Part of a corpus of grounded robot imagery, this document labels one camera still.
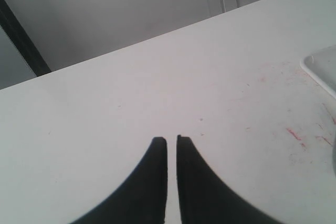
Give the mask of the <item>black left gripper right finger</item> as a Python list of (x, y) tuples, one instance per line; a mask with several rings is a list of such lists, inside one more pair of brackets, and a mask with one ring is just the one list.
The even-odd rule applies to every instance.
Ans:
[(265, 223), (212, 171), (189, 137), (177, 136), (176, 165), (182, 223)]

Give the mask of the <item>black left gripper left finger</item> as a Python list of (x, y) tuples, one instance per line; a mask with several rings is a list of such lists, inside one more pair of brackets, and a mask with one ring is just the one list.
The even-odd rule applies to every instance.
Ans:
[(167, 143), (153, 138), (127, 179), (74, 223), (164, 223), (167, 200)]

